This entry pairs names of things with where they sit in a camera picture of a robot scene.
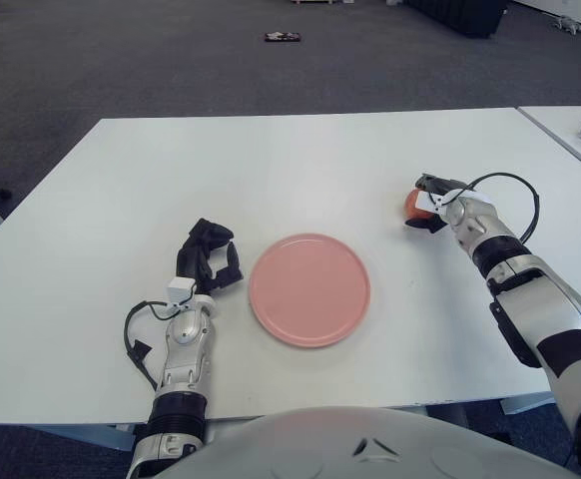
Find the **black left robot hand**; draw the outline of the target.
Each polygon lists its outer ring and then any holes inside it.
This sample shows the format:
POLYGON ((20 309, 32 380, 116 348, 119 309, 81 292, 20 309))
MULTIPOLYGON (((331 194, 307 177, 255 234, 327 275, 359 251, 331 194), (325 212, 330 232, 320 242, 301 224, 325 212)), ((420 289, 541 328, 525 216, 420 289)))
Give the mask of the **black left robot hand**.
POLYGON ((178 251, 176 277, 193 279, 196 294, 204 295, 242 280, 244 277, 233 238, 234 234, 228 228, 199 219, 178 251), (209 265, 211 252, 220 248, 226 249, 227 266, 213 272, 209 265))

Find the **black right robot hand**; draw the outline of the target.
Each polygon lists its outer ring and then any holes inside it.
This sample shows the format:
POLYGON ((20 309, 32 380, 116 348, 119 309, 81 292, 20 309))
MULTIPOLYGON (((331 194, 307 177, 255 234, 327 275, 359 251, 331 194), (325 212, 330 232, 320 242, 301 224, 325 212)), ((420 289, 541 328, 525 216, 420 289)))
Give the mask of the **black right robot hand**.
POLYGON ((436 211, 438 201, 454 190, 461 190, 467 184, 458 180, 443 179, 423 174, 404 203, 405 224, 409 227, 428 230, 435 234, 446 227, 446 222, 436 211))

